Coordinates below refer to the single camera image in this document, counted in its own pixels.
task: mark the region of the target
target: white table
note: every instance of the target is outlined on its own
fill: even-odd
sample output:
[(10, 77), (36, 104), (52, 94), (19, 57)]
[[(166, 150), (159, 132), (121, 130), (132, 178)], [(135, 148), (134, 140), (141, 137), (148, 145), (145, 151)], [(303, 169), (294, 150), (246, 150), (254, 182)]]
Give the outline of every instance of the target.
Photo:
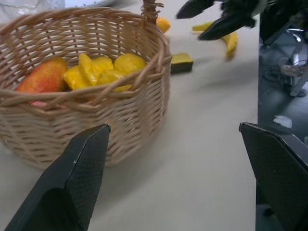
[[(165, 0), (171, 52), (198, 60), (171, 78), (168, 119), (145, 150), (106, 169), (89, 231), (254, 231), (255, 179), (238, 132), (257, 118), (258, 28), (238, 31), (237, 54), (197, 41), (192, 25), (220, 16), (219, 5), (176, 21), (185, 0)], [(126, 9), (140, 12), (141, 1)], [(0, 231), (41, 172), (0, 155)]]

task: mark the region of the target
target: banana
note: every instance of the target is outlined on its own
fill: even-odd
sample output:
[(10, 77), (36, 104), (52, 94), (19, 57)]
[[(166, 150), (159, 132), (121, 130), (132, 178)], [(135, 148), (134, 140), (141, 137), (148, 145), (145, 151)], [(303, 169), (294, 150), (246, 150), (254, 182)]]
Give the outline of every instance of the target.
[[(195, 25), (192, 27), (192, 30), (193, 31), (205, 31), (212, 24), (213, 22), (207, 22), (207, 23)], [(226, 50), (227, 58), (231, 59), (234, 56), (236, 46), (237, 46), (237, 34), (236, 32), (232, 32), (222, 37), (221, 39), (224, 40), (224, 42), (227, 44), (227, 50)]]

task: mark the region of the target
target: glass object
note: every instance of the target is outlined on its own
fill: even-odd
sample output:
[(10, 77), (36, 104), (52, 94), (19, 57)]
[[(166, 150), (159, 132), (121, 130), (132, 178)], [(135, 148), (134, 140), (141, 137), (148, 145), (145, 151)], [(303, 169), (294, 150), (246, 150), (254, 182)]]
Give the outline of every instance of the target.
[(13, 19), (24, 14), (56, 10), (65, 7), (65, 0), (1, 0), (0, 9)]

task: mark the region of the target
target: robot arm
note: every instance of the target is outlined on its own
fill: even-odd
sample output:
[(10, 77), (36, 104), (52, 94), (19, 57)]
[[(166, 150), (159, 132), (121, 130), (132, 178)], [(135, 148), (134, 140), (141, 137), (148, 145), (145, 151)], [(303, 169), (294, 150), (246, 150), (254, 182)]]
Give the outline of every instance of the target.
[[(204, 31), (199, 39), (216, 40), (243, 26), (253, 28), (256, 23), (253, 16), (261, 13), (267, 3), (268, 0), (224, 0), (221, 18)], [(213, 4), (214, 0), (189, 0), (178, 12), (177, 18), (195, 17)]]

